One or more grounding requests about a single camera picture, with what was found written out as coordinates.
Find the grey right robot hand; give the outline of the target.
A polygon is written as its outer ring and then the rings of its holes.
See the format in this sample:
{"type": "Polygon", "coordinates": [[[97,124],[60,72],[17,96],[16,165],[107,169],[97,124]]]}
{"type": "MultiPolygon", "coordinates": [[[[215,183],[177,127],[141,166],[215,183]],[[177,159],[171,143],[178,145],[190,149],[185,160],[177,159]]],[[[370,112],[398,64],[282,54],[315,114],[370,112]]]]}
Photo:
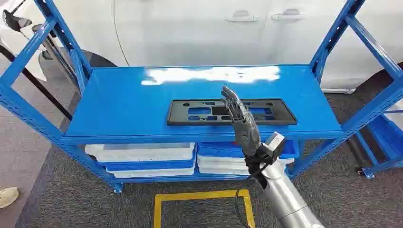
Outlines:
{"type": "Polygon", "coordinates": [[[245,157],[253,157],[261,146],[261,137],[253,115],[239,97],[227,86],[223,86],[221,100],[231,119],[235,141],[242,148],[245,157]]]}

